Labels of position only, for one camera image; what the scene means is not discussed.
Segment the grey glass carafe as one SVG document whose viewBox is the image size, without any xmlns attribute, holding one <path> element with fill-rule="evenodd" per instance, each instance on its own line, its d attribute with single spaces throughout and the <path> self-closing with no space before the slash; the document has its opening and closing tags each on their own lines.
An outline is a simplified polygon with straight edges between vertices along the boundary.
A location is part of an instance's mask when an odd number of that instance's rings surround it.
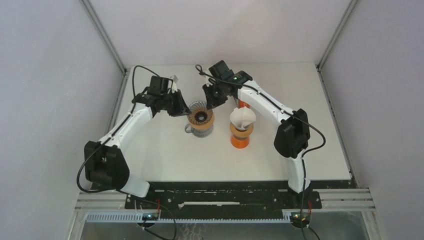
<svg viewBox="0 0 424 240">
<path fill-rule="evenodd" d="M 197 138 L 206 138 L 213 132 L 213 130 L 214 130 L 213 125 L 211 127 L 207 128 L 207 129 L 196 129 L 196 128 L 192 127 L 190 124 L 187 124 L 184 127 L 184 131 L 187 134 L 192 134 Z"/>
</svg>

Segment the orange glass carafe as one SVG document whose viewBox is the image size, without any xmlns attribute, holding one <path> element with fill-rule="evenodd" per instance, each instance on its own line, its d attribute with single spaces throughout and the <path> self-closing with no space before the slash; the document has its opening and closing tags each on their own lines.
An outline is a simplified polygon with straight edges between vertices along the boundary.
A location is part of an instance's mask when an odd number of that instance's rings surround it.
<svg viewBox="0 0 424 240">
<path fill-rule="evenodd" d="M 230 137 L 230 142 L 231 142 L 233 147 L 235 147 L 237 149 L 244 149 L 249 145 L 250 137 L 249 136 L 239 137 L 239 136 L 236 136 L 236 135 L 232 135 Z"/>
</svg>

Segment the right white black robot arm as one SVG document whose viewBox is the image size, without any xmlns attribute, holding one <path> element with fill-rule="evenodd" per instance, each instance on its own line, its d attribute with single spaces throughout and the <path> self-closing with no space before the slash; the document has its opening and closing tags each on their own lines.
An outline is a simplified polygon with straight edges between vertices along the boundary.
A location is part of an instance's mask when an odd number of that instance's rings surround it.
<svg viewBox="0 0 424 240">
<path fill-rule="evenodd" d="M 207 71 L 199 64 L 195 68 L 206 79 L 202 89 L 208 109 L 217 108 L 233 97 L 248 104 L 276 125 L 273 145 L 287 160 L 288 186 L 292 190 L 289 203 L 295 208 L 302 208 L 309 201 L 305 190 L 310 185 L 301 157 L 311 137 L 307 113 L 303 109 L 293 110 L 280 103 L 260 87 L 252 76 L 243 70 L 233 72 L 223 60 Z"/>
</svg>

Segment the orange coffee filter box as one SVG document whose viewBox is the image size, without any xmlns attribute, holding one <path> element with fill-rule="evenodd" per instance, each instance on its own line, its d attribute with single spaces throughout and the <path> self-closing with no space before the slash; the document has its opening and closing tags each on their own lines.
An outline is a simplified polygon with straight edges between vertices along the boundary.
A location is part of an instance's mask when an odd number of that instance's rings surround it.
<svg viewBox="0 0 424 240">
<path fill-rule="evenodd" d="M 246 103 L 246 102 L 244 102 L 244 101 L 242 101 L 242 100 L 240 100 L 238 98 L 234 98 L 234 101 L 235 101 L 236 107 L 239 108 L 239 109 L 240 108 L 250 108 L 251 107 L 248 103 Z"/>
</svg>

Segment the grey ribbed dripper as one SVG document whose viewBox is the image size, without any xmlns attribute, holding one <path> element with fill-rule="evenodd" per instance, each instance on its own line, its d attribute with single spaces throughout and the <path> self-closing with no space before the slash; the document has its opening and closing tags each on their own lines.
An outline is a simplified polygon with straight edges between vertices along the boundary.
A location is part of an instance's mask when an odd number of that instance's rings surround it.
<svg viewBox="0 0 424 240">
<path fill-rule="evenodd" d="M 187 116 L 188 122 L 195 126 L 202 126 L 210 122 L 213 118 L 212 109 L 208 109 L 207 102 L 198 100 L 189 106 L 191 114 Z"/>
</svg>

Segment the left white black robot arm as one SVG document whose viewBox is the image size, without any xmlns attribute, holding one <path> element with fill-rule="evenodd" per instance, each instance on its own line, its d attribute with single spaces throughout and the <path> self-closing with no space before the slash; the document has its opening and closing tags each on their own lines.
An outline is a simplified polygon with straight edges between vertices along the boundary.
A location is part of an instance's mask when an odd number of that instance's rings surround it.
<svg viewBox="0 0 424 240">
<path fill-rule="evenodd" d="M 150 183 L 135 172 L 136 161 L 125 156 L 130 144 L 143 126 L 161 111 L 171 117 L 191 113 L 173 75 L 169 78 L 152 76 L 149 86 L 136 94 L 128 113 L 105 136 L 98 141 L 88 141 L 84 146 L 84 162 L 79 173 L 99 191 L 117 190 L 137 197 L 143 208 L 156 203 L 157 196 L 150 191 Z"/>
</svg>

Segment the white paper coffee filter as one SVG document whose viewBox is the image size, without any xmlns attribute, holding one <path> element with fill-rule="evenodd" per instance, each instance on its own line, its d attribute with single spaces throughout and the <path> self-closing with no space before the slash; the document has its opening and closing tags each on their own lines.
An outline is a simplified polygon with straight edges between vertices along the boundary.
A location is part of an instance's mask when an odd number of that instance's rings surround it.
<svg viewBox="0 0 424 240">
<path fill-rule="evenodd" d="M 256 114 L 248 107 L 235 108 L 229 116 L 230 122 L 238 130 L 247 130 L 256 121 Z"/>
</svg>

